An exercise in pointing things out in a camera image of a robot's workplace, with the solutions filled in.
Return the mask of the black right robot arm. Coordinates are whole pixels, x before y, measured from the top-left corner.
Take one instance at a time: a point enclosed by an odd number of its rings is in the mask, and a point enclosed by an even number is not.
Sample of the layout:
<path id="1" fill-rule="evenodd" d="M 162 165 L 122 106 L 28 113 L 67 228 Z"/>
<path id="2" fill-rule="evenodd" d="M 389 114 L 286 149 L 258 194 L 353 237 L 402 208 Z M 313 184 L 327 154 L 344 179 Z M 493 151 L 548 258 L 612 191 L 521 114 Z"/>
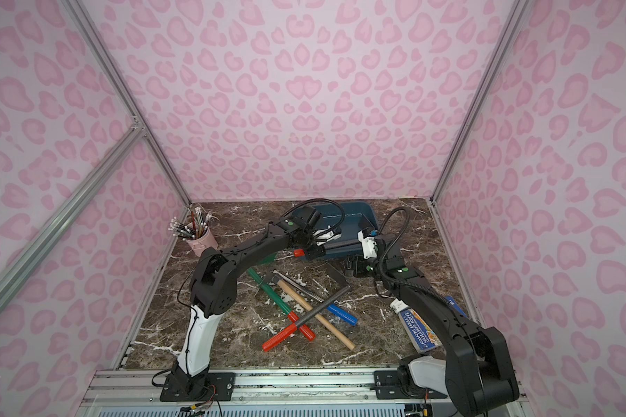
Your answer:
<path id="1" fill-rule="evenodd" d="M 407 264 L 400 240 L 409 223 L 407 217 L 395 235 L 361 220 L 356 239 L 363 245 L 363 260 L 355 276 L 381 283 L 391 296 L 414 309 L 440 340 L 445 349 L 444 390 L 459 415 L 485 415 L 516 401 L 520 391 L 504 335 L 461 314 L 424 272 Z"/>

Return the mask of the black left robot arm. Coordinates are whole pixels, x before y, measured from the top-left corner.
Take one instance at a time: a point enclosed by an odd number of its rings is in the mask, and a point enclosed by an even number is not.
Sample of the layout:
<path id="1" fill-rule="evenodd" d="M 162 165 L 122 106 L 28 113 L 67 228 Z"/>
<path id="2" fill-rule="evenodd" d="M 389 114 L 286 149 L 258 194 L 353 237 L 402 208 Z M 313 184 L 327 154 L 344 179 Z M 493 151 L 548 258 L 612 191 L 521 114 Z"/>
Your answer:
<path id="1" fill-rule="evenodd" d="M 193 379 L 208 372 L 217 327 L 236 301 L 238 278 L 244 272 L 279 251 L 301 250 L 310 260 L 323 256 L 323 245 L 341 234 L 345 218 L 339 203 L 311 199 L 290 208 L 243 243 L 225 250 L 207 248 L 191 273 L 191 298 L 185 304 L 191 321 L 172 375 Z"/>

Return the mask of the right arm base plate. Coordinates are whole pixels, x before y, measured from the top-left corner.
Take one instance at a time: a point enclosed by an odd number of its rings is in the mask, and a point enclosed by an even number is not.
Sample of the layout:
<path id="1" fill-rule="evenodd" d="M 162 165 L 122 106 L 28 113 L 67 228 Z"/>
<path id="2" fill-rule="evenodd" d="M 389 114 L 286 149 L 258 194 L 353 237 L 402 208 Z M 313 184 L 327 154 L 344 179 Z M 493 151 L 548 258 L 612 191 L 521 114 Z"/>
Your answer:
<path id="1" fill-rule="evenodd" d="M 378 400 L 443 400 L 446 394 L 427 387 L 419 387 L 401 369 L 377 370 L 373 373 L 374 385 L 370 388 Z"/>

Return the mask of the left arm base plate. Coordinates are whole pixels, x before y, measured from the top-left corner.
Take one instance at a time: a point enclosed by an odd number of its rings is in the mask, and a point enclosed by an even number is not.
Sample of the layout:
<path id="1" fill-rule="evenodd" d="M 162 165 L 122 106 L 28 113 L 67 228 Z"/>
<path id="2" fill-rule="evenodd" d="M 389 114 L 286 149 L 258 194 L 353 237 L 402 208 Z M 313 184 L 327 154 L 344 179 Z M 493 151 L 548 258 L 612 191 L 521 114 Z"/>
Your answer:
<path id="1" fill-rule="evenodd" d="M 167 375 L 159 397 L 161 402 L 230 401 L 236 384 L 235 373 L 203 371 L 189 377 L 177 368 Z"/>

